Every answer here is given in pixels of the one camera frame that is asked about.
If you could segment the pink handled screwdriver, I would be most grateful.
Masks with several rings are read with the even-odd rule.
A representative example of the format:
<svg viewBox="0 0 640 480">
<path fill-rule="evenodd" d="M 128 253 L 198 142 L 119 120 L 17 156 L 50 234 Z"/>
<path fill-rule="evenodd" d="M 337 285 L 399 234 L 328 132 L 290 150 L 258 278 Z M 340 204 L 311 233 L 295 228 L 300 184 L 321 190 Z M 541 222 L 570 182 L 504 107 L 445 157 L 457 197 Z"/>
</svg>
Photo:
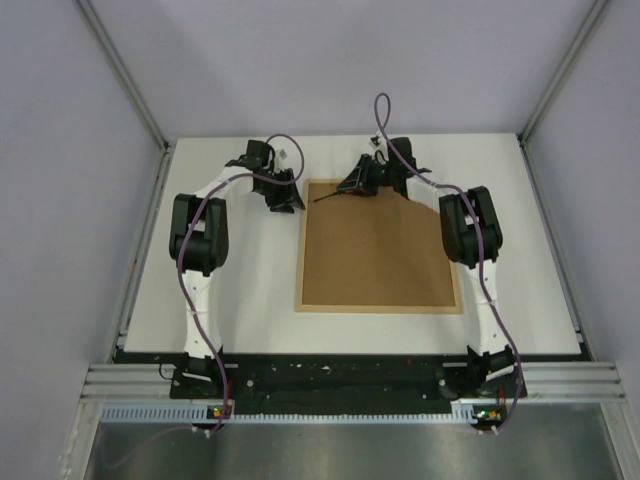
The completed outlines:
<svg viewBox="0 0 640 480">
<path fill-rule="evenodd" d="M 337 197 L 337 196 L 341 196 L 343 194 L 344 194 L 344 192 L 334 191 L 334 192 L 332 192 L 330 194 L 327 194 L 327 195 L 324 195 L 322 197 L 314 199 L 313 203 L 318 203 L 320 201 L 323 201 L 323 200 L 326 200 L 326 199 L 329 199 L 329 198 L 333 198 L 333 197 Z"/>
</svg>

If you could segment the wooden photo frame brown back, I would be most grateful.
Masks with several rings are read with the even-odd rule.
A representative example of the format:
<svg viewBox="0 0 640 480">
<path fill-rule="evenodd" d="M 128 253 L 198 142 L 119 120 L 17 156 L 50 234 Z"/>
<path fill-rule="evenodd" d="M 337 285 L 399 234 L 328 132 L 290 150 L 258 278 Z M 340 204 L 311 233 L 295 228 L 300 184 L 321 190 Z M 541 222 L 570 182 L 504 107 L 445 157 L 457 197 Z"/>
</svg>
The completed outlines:
<svg viewBox="0 0 640 480">
<path fill-rule="evenodd" d="M 341 195 L 335 180 L 308 180 L 301 214 L 296 309 L 305 313 L 444 314 L 463 311 L 440 219 L 390 187 Z"/>
</svg>

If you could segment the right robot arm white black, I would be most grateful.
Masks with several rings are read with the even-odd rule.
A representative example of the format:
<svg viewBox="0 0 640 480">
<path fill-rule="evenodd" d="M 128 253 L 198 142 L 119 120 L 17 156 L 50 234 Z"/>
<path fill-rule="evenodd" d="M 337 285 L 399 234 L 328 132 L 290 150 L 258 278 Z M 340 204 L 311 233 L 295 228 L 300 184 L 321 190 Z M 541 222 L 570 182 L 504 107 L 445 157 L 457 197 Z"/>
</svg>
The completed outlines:
<svg viewBox="0 0 640 480">
<path fill-rule="evenodd" d="M 370 139 L 373 152 L 363 154 L 339 184 L 340 195 L 373 197 L 390 187 L 405 199 L 439 214 L 442 243 L 447 258 L 461 268 L 471 292 L 471 312 L 466 322 L 467 384 L 487 396 L 505 377 L 518 371 L 519 353 L 499 313 L 496 270 L 503 234 L 489 190 L 463 190 L 430 179 L 419 168 L 411 141 L 397 137 Z"/>
</svg>

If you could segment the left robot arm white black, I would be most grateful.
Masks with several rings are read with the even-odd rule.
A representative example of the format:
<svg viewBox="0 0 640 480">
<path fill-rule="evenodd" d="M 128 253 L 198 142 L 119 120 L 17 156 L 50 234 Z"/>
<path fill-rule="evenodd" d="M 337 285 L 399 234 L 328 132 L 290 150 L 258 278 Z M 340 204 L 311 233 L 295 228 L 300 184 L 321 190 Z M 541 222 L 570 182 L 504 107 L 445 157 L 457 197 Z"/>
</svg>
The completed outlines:
<svg viewBox="0 0 640 480">
<path fill-rule="evenodd" d="M 298 169 L 282 166 L 286 155 L 272 145 L 280 137 L 298 151 Z M 257 194 L 271 212 L 304 210 L 297 182 L 305 166 L 300 144 L 289 135 L 274 134 L 265 141 L 250 139 L 245 152 L 226 162 L 213 180 L 197 192 L 181 193 L 173 200 L 169 255 L 175 261 L 185 299 L 183 372 L 192 375 L 192 384 L 205 396 L 216 396 L 227 386 L 223 340 L 218 314 L 211 308 L 210 291 L 215 272 L 224 266 L 229 254 L 230 207 L 246 195 Z"/>
</svg>

